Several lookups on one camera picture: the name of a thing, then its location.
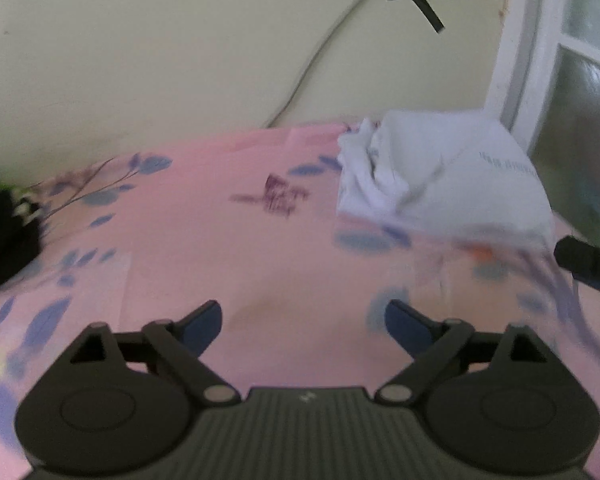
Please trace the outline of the pink floral bed sheet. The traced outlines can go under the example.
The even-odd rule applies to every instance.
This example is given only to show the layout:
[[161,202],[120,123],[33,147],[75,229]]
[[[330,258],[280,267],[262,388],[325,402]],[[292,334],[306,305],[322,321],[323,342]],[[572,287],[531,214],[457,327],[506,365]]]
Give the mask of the pink floral bed sheet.
[[[340,125],[110,159],[38,184],[42,253],[0,288],[0,479],[19,402],[83,328],[223,309],[204,360],[254,386],[377,388],[406,364],[392,299],[478,330],[529,325],[600,407],[600,292],[538,252],[443,242],[336,212]],[[600,440],[588,461],[600,479]]]

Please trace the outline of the white t-shirt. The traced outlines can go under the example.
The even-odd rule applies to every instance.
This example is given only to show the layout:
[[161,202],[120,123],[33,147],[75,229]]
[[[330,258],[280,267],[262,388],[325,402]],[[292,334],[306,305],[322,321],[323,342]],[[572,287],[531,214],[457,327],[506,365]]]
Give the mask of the white t-shirt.
[[532,252],[555,244],[530,158],[483,110],[390,110],[338,145],[338,214],[464,243]]

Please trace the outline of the pile of black patterned clothes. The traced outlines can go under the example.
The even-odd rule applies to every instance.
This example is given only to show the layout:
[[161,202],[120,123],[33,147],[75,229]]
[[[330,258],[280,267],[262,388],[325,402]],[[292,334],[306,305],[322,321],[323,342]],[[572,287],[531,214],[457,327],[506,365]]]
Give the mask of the pile of black patterned clothes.
[[0,286],[21,272],[42,251],[42,209],[29,195],[0,187]]

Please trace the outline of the white window frame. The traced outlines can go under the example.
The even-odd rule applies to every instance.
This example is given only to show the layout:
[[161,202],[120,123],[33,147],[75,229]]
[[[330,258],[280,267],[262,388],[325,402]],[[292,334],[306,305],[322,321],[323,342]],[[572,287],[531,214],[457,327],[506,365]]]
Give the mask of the white window frame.
[[533,151],[553,97],[562,53],[600,66],[600,49],[568,34],[569,0],[506,0],[484,109]]

